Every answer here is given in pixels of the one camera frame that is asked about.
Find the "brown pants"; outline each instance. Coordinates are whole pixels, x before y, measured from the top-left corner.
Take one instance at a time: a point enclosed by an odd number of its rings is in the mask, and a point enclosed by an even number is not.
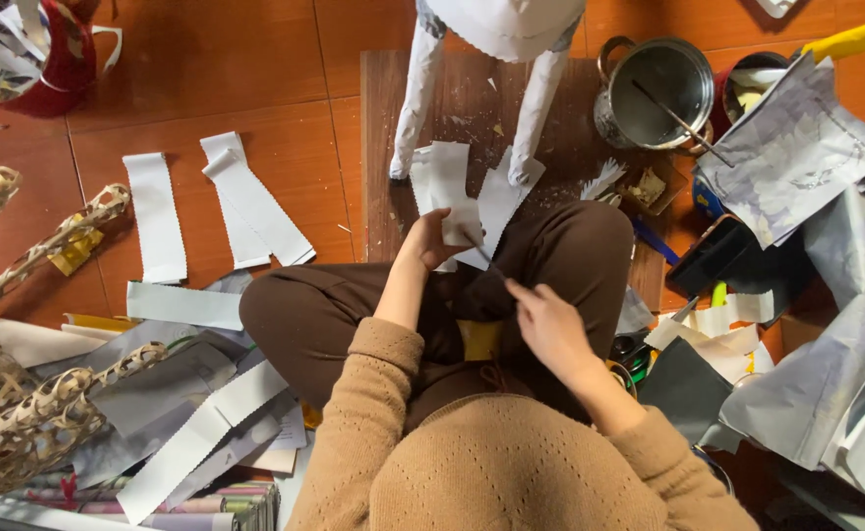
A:
[[[578,308],[594,352],[609,355],[626,290],[632,228],[621,211],[579,201],[510,225],[496,266],[521,284],[548,284]],[[265,356],[292,388],[324,407],[341,376],[359,321],[373,315],[390,264],[293,265],[256,279],[239,313]],[[464,362],[455,320],[504,320],[499,367],[507,388],[533,396],[568,416],[586,414],[567,389],[531,353],[521,337],[513,298],[494,272],[477,275],[450,310],[426,284],[419,332],[426,341],[413,385],[406,431],[436,409],[473,394],[494,392],[482,363]]]

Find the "wooden board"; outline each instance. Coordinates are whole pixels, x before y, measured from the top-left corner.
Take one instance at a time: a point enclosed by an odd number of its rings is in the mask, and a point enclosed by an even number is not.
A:
[[[417,217],[409,181],[387,177],[409,60],[409,52],[360,55],[364,256],[368,262],[392,260]],[[443,60],[417,147],[433,140],[470,144],[465,185],[470,198],[477,197],[485,172],[497,167],[513,142],[529,74],[529,64],[507,63],[482,54],[446,54]],[[537,148],[536,158],[547,169],[511,222],[578,200],[583,184],[597,177],[610,157],[634,166],[647,163],[652,156],[650,152],[616,150],[599,136],[593,124],[598,87],[594,59],[569,60]],[[666,210],[661,217],[667,216]],[[664,236],[666,219],[647,223]],[[663,265],[660,254],[639,245],[629,272],[630,285],[656,311]]]

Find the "hand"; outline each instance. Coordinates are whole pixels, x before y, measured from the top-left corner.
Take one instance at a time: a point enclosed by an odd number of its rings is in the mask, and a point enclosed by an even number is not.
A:
[[[517,299],[517,323],[524,342],[558,380],[573,390],[588,373],[606,370],[586,340],[576,308],[546,284],[533,291],[512,279],[506,285]]]
[[[422,262],[426,270],[432,271],[453,254],[471,248],[471,246],[447,246],[443,242],[442,220],[448,217],[451,211],[450,208],[438,209],[417,219],[410,233],[406,235],[406,241],[399,249],[396,259],[415,258]]]

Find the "pot handle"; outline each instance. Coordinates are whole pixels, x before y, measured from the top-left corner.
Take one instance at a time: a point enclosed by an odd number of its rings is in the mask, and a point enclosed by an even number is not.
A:
[[[634,48],[635,42],[633,42],[629,37],[619,35],[604,42],[603,47],[599,49],[597,68],[599,69],[599,80],[602,81],[603,85],[609,85],[609,54],[613,53],[613,50],[619,46]]]
[[[711,125],[711,120],[704,122],[704,134],[701,136],[703,136],[704,140],[708,141],[709,144],[712,146],[714,145],[715,127]],[[671,152],[685,155],[687,157],[700,157],[705,151],[708,151],[708,148],[696,140],[695,144],[691,147],[676,147]]]

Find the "tan knit sweater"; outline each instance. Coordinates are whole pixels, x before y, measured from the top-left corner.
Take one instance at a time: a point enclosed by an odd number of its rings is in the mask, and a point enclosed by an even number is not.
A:
[[[415,332],[360,323],[289,529],[757,529],[654,408],[604,438],[529,398],[484,394],[403,439],[422,351]]]

